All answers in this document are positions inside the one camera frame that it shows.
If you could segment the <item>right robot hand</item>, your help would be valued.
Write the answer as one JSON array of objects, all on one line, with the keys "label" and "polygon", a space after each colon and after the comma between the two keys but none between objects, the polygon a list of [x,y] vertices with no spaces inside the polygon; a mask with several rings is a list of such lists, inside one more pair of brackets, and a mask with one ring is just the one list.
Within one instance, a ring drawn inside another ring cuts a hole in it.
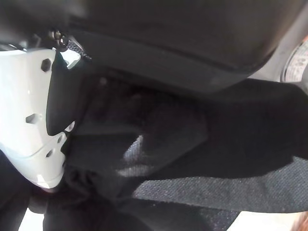
[{"label": "right robot hand", "polygon": [[302,0],[3,0],[0,152],[11,173],[52,189],[85,67],[212,93],[257,71]]}]

